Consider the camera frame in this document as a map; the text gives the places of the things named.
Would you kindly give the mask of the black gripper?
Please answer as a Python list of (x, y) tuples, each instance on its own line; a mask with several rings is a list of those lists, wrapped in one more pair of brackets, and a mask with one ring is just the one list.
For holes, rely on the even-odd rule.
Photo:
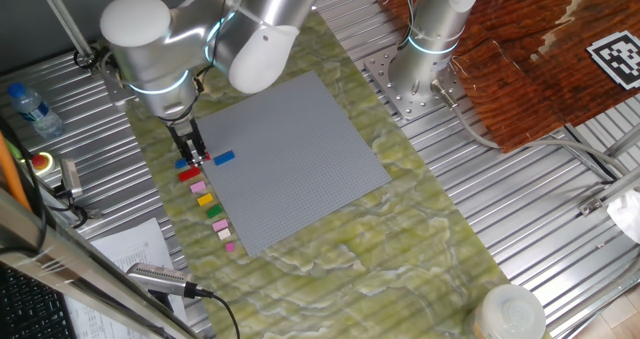
[(177, 136), (177, 148), (187, 165), (193, 166), (209, 160), (209, 154), (193, 117), (172, 121), (167, 124), (167, 128), (172, 135)]

